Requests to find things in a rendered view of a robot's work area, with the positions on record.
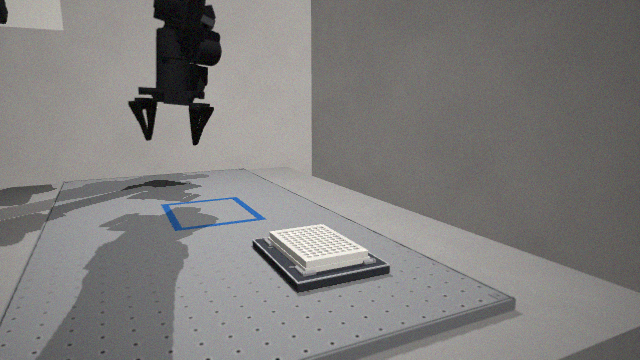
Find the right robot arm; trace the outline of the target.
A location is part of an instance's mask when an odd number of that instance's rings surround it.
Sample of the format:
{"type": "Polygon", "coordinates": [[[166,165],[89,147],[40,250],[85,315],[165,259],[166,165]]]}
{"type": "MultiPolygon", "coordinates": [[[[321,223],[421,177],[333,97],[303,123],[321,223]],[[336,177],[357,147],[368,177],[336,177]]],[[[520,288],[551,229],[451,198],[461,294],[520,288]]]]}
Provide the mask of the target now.
{"type": "Polygon", "coordinates": [[[154,0],[153,18],[177,25],[156,29],[156,58],[165,59],[166,64],[169,59],[189,60],[187,91],[203,92],[207,86],[208,67],[196,64],[214,66],[221,58],[220,34],[200,27],[205,1],[154,0]]]}

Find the white well plate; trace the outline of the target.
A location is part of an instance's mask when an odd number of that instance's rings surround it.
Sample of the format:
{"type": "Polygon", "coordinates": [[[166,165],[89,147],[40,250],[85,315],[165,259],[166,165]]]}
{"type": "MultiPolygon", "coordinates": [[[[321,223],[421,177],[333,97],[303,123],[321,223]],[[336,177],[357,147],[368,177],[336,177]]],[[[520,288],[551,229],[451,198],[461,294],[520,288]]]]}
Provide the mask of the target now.
{"type": "Polygon", "coordinates": [[[368,260],[368,250],[325,225],[270,231],[268,240],[304,272],[331,270],[368,260]]]}

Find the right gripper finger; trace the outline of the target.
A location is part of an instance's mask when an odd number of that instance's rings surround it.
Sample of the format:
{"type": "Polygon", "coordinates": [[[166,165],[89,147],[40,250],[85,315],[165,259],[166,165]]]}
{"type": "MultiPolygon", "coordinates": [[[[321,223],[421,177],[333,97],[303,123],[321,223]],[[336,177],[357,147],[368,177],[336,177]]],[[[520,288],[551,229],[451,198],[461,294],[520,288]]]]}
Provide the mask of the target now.
{"type": "Polygon", "coordinates": [[[193,145],[198,145],[202,131],[206,123],[208,122],[210,116],[212,115],[213,111],[214,111],[214,107],[189,106],[189,117],[190,117],[191,136],[192,136],[193,145]]]}
{"type": "Polygon", "coordinates": [[[128,105],[135,115],[137,121],[139,122],[145,139],[147,141],[151,140],[154,129],[157,102],[128,101],[128,105]],[[143,109],[146,109],[148,126],[145,122],[143,109]]]}

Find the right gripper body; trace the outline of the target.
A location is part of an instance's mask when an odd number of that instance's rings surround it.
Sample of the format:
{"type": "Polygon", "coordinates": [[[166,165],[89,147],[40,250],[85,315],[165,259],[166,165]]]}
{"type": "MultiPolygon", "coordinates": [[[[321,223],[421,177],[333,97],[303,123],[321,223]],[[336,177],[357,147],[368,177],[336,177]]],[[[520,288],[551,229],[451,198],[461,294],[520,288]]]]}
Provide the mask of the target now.
{"type": "Polygon", "coordinates": [[[204,99],[205,92],[187,91],[189,60],[156,58],[156,88],[138,87],[139,95],[153,98],[135,98],[135,101],[163,102],[164,104],[191,107],[210,107],[207,103],[193,103],[195,98],[204,99]],[[158,96],[156,96],[158,95],[158,96]]]}

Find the blue tape outline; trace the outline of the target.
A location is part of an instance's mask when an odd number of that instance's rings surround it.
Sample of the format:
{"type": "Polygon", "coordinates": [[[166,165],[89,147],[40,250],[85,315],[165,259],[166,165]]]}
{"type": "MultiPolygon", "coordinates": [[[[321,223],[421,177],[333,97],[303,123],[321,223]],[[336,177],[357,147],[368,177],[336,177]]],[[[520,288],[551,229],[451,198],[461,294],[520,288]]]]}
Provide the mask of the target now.
{"type": "Polygon", "coordinates": [[[161,206],[163,207],[163,209],[164,209],[164,211],[165,211],[165,213],[166,213],[166,215],[167,215],[167,217],[168,217],[168,219],[169,219],[170,223],[172,224],[172,226],[173,226],[175,231],[195,229],[195,228],[203,228],[203,227],[211,227],[211,226],[219,226],[219,225],[226,225],[226,224],[234,224],[234,223],[242,223],[242,222],[250,222],[250,221],[257,221],[257,220],[265,220],[265,218],[263,216],[261,216],[259,213],[257,213],[252,208],[250,208],[248,205],[246,205],[244,202],[242,202],[237,197],[222,198],[222,199],[212,199],[212,200],[202,200],[202,201],[192,201],[192,202],[182,202],[182,203],[172,203],[172,204],[162,204],[161,206]],[[225,222],[225,223],[217,223],[217,224],[209,224],[209,225],[201,225],[201,226],[193,226],[193,227],[182,228],[181,225],[179,224],[178,220],[176,219],[175,215],[173,214],[172,210],[169,207],[169,205],[197,203],[197,202],[207,202],[207,201],[226,200],[226,199],[233,199],[235,202],[237,202],[239,205],[241,205],[244,209],[246,209],[249,213],[251,213],[253,216],[255,216],[256,219],[248,219],[248,220],[240,220],[240,221],[232,221],[232,222],[225,222]]]}

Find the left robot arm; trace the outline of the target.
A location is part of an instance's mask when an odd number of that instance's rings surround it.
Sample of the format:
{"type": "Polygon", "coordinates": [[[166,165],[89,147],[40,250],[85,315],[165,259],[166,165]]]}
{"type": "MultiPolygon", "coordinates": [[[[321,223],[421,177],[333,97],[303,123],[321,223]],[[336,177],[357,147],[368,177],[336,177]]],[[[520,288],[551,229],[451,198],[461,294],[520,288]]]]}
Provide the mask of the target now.
{"type": "Polygon", "coordinates": [[[212,5],[206,5],[204,15],[201,18],[200,27],[212,30],[214,28],[215,18],[216,17],[212,5]]]}

